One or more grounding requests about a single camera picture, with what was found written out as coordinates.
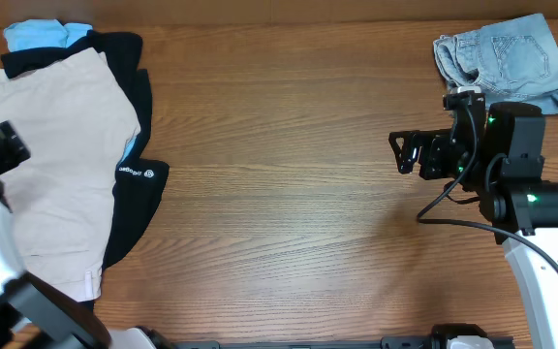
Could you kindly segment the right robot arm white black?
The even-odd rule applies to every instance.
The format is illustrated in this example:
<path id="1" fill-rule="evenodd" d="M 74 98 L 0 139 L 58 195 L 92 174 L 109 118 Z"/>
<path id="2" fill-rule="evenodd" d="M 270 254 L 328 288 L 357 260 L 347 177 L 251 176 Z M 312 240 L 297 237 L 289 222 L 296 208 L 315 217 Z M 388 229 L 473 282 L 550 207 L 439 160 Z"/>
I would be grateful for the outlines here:
<path id="1" fill-rule="evenodd" d="M 540 108 L 500 102 L 478 111 L 473 102 L 447 102 L 449 129 L 401 131 L 388 140 L 398 171 L 419 165 L 422 178 L 448 180 L 473 193 L 517 282 L 537 348 L 558 348 L 558 182 L 544 180 L 545 118 Z"/>

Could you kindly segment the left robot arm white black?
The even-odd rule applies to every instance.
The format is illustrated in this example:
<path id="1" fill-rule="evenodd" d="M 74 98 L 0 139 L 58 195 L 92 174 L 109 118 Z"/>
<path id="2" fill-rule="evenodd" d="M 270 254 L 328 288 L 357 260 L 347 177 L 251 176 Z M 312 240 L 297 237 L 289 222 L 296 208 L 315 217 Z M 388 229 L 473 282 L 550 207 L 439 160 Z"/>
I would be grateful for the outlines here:
<path id="1" fill-rule="evenodd" d="M 0 123 L 0 175 L 29 159 L 30 152 L 12 124 Z M 12 235 L 13 214 L 0 181 L 0 348 L 31 324 L 37 334 L 27 348 L 155 349 L 168 343 L 144 328 L 109 330 L 86 307 L 29 272 Z"/>

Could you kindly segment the beige cotton shorts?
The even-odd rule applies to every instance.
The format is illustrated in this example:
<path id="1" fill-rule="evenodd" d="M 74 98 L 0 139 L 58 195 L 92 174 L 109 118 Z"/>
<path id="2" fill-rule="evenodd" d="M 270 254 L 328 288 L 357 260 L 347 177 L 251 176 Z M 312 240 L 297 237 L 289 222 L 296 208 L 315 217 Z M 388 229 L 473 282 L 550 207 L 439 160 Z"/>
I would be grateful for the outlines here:
<path id="1" fill-rule="evenodd" d="M 75 301 L 101 295 L 116 167 L 140 132 L 104 54 L 85 49 L 17 78 L 0 74 L 0 123 L 29 159 L 1 174 L 26 268 Z"/>

